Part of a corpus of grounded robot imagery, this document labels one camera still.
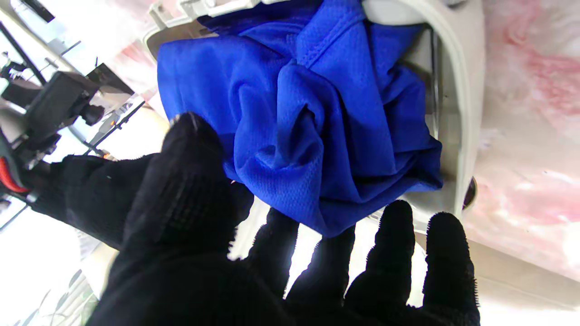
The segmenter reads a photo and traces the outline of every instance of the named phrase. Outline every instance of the finger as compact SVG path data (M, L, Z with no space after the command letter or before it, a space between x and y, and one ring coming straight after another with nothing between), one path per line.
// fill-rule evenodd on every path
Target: finger
M367 257L367 269L352 283L345 306L366 317L405 307L411 292L415 233L411 206L395 201L385 208Z
M125 240L227 254L238 223L222 163L211 127L195 115L181 116L149 163Z
M423 308L451 309L479 320L476 281L461 222L438 213L427 227L427 275Z
M342 306L349 283L353 245L354 226L337 237L323 237L314 249L308 268L292 285L286 301L309 306Z
M231 196L234 200L234 206L236 211L236 217L238 223L245 221L252 208L254 195L246 187L245 184L240 182L234 182L230 185Z
M258 230L254 245L244 260L278 298L282 298L288 283L298 226L298 222L270 208L266 224Z

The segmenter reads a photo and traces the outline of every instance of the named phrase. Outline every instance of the pink marble surface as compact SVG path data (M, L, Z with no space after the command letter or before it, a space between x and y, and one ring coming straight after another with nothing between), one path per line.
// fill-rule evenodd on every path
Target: pink marble surface
M146 99L154 0L44 0ZM469 238L580 281L580 1L483 0L487 80ZM164 0L173 14L175 0Z

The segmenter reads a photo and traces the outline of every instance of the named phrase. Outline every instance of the black glove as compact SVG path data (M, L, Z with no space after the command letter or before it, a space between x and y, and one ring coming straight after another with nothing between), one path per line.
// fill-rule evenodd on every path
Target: black glove
M321 240L282 300L298 223L271 209L248 258L228 260L239 220L222 155L213 130L195 115L168 133L89 325L479 324L465 234L447 213L434 216L427 231L423 307L406 306L415 242L403 201L385 208L367 270L346 297L353 227Z

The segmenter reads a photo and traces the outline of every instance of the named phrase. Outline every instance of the fabric fold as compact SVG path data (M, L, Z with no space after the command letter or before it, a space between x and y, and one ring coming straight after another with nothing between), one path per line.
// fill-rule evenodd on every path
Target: fabric fold
M372 24L356 0L200 22L220 36L162 46L159 91L169 119L193 111L215 129L230 179L328 237L442 186L425 86L397 63L422 26Z

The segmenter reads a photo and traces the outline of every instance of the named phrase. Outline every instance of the red wire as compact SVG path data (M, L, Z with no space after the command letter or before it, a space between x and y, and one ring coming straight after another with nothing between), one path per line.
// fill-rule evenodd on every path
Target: red wire
M12 179L12 176L10 175L10 169L8 168L8 162L6 162L5 157L0 158L0 181L4 186L6 186L6 188L15 193L26 193L29 191L29 189L22 188L14 182L14 179Z

